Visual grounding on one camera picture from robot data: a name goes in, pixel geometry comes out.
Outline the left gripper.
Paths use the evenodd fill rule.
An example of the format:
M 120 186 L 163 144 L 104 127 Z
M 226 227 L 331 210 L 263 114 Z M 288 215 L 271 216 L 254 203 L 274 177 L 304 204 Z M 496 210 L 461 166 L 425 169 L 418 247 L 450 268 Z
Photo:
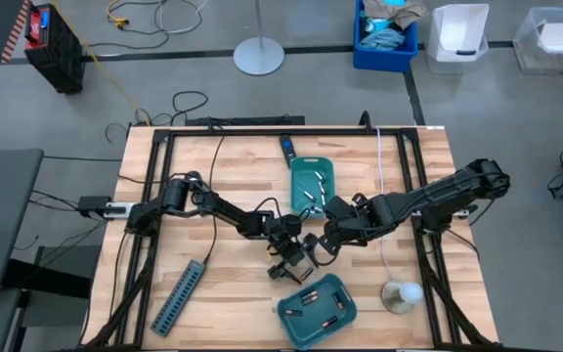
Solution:
M 303 239 L 303 247 L 301 242 L 296 241 L 294 237 L 282 236 L 278 238 L 271 238 L 269 240 L 270 247 L 273 249 L 272 255 L 279 255 L 286 263 L 291 266 L 296 266 L 304 258 L 305 254 L 309 257 L 310 261 L 315 267 L 320 267 L 321 264 L 315 256 L 315 248 L 319 244 L 319 239 L 316 235 L 308 233 Z M 290 279 L 293 282 L 301 285 L 302 281 L 292 274 L 286 267 L 284 262 L 273 265 L 267 271 L 271 280 L 277 279 Z

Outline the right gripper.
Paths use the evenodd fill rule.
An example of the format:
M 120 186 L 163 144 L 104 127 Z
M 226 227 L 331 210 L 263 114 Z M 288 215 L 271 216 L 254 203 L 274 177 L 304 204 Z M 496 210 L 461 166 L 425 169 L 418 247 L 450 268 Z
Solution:
M 342 240 L 373 240 L 378 225 L 369 216 L 369 201 L 362 193 L 352 197 L 352 202 L 333 197 L 325 206 L 327 222 L 321 236 L 321 246 L 329 254 L 337 254 Z

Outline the teal plastic bin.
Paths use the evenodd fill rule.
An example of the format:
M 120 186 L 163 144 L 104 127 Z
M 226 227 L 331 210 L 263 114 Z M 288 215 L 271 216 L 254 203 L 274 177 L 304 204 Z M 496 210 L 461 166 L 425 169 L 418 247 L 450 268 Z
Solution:
M 317 291 L 318 299 L 303 305 L 301 296 L 312 290 Z M 337 292 L 342 300 L 342 310 L 336 307 L 332 298 L 334 292 Z M 302 310 L 303 315 L 287 316 L 284 311 L 289 309 Z M 280 300 L 277 312 L 291 345 L 295 349 L 307 350 L 350 326 L 357 317 L 358 309 L 341 279 L 334 274 L 325 274 L 316 282 Z M 338 321 L 324 329 L 322 323 L 333 316 L 337 316 Z
M 326 195 L 322 194 L 319 179 L 314 171 L 324 177 Z M 316 198 L 309 201 L 303 192 L 306 191 Z M 312 218 L 325 216 L 326 204 L 336 195 L 335 174 L 333 163 L 322 156 L 301 156 L 295 158 L 290 166 L 290 209 L 297 215 Z M 314 213 L 311 208 L 317 207 L 323 213 Z

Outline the black remote control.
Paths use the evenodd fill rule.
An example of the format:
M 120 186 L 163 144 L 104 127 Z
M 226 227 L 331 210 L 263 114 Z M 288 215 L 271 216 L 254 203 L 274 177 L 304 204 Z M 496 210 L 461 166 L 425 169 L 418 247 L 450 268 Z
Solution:
M 281 151 L 287 167 L 291 166 L 292 161 L 297 158 L 297 154 L 289 135 L 279 137 Z

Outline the white globe lamp metal base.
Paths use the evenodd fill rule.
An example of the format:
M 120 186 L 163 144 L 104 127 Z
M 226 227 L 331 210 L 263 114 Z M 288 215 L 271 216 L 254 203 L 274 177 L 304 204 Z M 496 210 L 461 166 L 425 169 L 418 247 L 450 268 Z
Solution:
M 381 292 L 384 307 L 398 315 L 410 313 L 423 296 L 422 286 L 410 281 L 391 280 L 384 285 Z

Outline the grey multi-port USB hub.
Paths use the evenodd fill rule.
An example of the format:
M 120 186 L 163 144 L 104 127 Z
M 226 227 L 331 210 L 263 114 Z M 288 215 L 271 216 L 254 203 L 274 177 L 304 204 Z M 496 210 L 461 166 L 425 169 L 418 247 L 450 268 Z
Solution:
M 204 263 L 195 260 L 189 262 L 153 320 L 151 324 L 153 332 L 162 337 L 168 335 L 198 285 L 205 269 Z

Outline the black power strip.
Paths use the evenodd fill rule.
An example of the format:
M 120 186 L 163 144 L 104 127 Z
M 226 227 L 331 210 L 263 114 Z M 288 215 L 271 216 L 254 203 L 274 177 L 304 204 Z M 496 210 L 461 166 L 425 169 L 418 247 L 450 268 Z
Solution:
M 258 126 L 258 125 L 304 125 L 304 115 L 289 115 L 284 114 L 281 116 L 260 116 L 260 117 L 231 117 L 231 118 L 217 118 L 217 117 L 200 117 L 194 119 L 186 119 L 185 126 L 207 126 L 207 125 L 220 125 L 220 126 Z

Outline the blue plastic bin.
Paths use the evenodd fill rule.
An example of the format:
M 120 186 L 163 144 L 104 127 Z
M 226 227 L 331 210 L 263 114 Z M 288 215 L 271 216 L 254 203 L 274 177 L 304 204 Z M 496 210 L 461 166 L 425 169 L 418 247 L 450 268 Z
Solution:
M 355 22 L 353 42 L 353 66 L 357 69 L 406 72 L 411 60 L 418 53 L 418 30 L 414 22 L 404 31 L 405 41 L 395 50 L 383 51 L 364 48 L 360 45 L 363 38 L 361 13 L 364 11 L 363 0 L 355 1 Z

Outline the blue grey cloth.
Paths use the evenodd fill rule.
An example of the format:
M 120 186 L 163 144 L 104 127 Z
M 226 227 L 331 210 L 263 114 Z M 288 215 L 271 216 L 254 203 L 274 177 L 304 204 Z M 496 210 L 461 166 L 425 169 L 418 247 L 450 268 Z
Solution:
M 403 31 L 392 21 L 361 18 L 359 45 L 365 49 L 393 51 L 405 42 Z

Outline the grey round stand base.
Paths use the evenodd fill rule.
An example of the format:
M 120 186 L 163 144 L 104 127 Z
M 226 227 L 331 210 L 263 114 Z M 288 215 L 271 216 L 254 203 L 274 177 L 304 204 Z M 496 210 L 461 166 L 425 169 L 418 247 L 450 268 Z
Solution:
M 233 52 L 235 66 L 248 75 L 262 76 L 279 69 L 284 61 L 282 45 L 263 30 L 260 0 L 254 0 L 258 35 L 243 40 Z

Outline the small black box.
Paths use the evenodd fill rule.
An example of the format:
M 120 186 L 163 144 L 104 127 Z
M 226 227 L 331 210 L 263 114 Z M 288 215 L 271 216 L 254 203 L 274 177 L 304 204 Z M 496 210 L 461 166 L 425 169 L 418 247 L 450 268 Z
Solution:
M 90 218 L 92 213 L 104 217 L 109 202 L 110 196 L 83 196 L 79 199 L 77 211 L 86 218 Z

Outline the clear plastic bin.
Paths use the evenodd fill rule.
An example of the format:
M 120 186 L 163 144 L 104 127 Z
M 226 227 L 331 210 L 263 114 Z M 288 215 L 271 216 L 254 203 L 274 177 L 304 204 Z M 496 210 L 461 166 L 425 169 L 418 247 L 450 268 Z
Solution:
M 563 8 L 533 7 L 512 39 L 512 45 L 523 73 L 559 74 L 563 72 L 563 55 L 549 54 L 539 45 L 537 27 L 542 22 L 563 22 Z

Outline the white cardboard box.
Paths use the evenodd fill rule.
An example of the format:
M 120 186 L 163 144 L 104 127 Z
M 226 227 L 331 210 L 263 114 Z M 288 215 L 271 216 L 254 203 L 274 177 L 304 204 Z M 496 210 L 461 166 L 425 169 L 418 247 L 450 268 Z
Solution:
M 542 22 L 537 27 L 538 45 L 549 54 L 563 55 L 563 22 Z

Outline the black red tool case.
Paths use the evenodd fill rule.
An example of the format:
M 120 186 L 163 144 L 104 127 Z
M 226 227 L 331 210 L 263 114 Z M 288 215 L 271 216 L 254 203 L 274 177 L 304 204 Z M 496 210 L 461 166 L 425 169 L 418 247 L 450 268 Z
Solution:
M 58 93 L 82 91 L 82 45 L 54 5 L 29 3 L 24 38 L 27 60 Z

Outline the black metal table frame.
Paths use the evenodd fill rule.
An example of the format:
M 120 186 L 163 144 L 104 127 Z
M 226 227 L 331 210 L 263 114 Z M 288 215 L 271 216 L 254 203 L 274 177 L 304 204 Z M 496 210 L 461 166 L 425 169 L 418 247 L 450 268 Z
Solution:
M 390 127 L 381 133 L 360 126 L 287 128 L 302 156 L 323 156 L 333 163 L 335 191 L 342 198 L 357 193 L 405 192 L 455 171 L 445 130 Z M 246 131 L 226 127 L 136 128 L 122 154 L 114 197 L 138 202 L 154 198 L 158 188 L 145 180 L 195 170 L 224 199 L 244 209 L 257 206 L 289 211 L 290 176 L 279 143 L 280 130 L 258 126 Z M 167 216 L 157 242 L 127 236 L 124 222 L 106 227 L 95 275 L 85 339 L 93 339 L 108 322 L 109 308 L 155 257 L 149 281 L 109 339 L 117 349 L 143 350 L 273 349 L 288 350 L 290 340 L 277 313 L 280 300 L 298 286 L 288 279 L 271 280 L 275 263 L 263 241 L 249 241 L 230 225 L 209 217 Z M 338 276 L 355 300 L 358 314 L 323 342 L 323 348 L 422 348 L 451 337 L 443 307 L 429 315 L 424 304 L 396 315 L 381 303 L 390 278 L 418 281 L 418 256 L 431 240 L 420 238 L 406 222 L 384 241 L 367 247 L 344 247 L 337 258 L 323 251 L 325 270 Z M 151 324 L 191 260 L 205 272 L 177 322 L 162 337 Z

